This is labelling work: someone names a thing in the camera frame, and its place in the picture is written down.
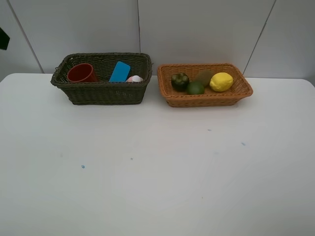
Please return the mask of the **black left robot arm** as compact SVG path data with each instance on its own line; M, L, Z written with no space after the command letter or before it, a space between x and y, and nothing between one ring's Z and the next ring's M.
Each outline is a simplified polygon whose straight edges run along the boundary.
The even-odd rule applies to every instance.
M4 51L7 50L9 41L10 37L2 28L0 28L0 49Z

